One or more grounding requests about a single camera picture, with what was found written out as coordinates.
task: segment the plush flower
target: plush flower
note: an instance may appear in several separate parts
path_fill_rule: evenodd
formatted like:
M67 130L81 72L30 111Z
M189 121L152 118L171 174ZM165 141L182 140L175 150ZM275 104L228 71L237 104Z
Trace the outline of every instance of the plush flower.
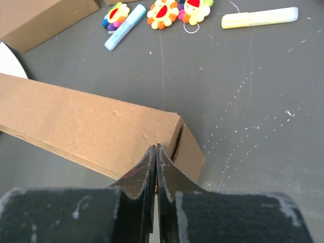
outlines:
M106 25L107 29L109 31L116 30L122 23L124 23L129 12L130 9L127 7L127 5L122 4L121 2L113 6L112 9L108 11L108 14L104 18L104 23L107 23Z
M186 0L184 4L178 6L179 16L178 18L184 23L196 25L202 22L206 16L211 12L210 6L213 1L204 0Z
M157 0L147 12L147 23L153 29L164 29L176 21L179 14L178 3L174 0Z

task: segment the multicolored flower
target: multicolored flower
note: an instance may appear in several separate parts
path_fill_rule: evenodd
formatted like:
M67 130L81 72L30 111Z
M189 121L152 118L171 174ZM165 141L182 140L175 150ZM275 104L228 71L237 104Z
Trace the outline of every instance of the multicolored flower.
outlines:
M174 0L157 0L147 12L147 23L153 29L164 29L176 21L179 14L178 3Z
M109 31L114 31L122 23L124 23L129 12L130 9L127 7L127 5L119 2L108 11L108 14L105 16L102 25Z
M204 0L186 0L184 4L180 4L178 7L180 10L178 18L184 23L196 25L209 15L212 4L213 1L206 3Z

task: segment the orange flower petal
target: orange flower petal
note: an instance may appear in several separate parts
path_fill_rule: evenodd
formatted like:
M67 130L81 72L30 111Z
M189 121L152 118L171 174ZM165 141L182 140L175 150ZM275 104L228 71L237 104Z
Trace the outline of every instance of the orange flower petal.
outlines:
M189 14L184 14L182 21L187 24L187 23L189 23L189 19L190 19L190 15Z
M148 23L149 25L151 25L153 22L154 22L154 19L153 19L153 18L148 18L148 19L147 19L147 23Z
M126 20L126 18L125 18L124 16L120 16L120 17L118 18L118 21L119 21L120 23L124 23L125 20Z
M178 3L177 2L171 3L170 8L174 9L176 7L178 7Z
M171 19L172 22L174 22L174 21L176 21L176 19L177 19L177 15L175 15L175 14L170 14L170 15L169 15L169 18Z
M163 21L159 22L157 26L158 26L159 29L164 29L166 27L164 25Z

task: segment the gray table surface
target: gray table surface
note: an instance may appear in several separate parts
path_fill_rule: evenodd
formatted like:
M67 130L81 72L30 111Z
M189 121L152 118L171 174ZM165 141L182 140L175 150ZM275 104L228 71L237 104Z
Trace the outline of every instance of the gray table surface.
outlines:
M137 3L153 2L129 6ZM180 21L152 30L145 18L113 52L103 46L102 6L18 55L29 77L179 113L207 157L203 188L284 192L324 242L324 2L216 0L196 34ZM300 15L294 23L223 30L221 18L235 6L299 7ZM0 161L0 195L14 186L113 181L6 134Z

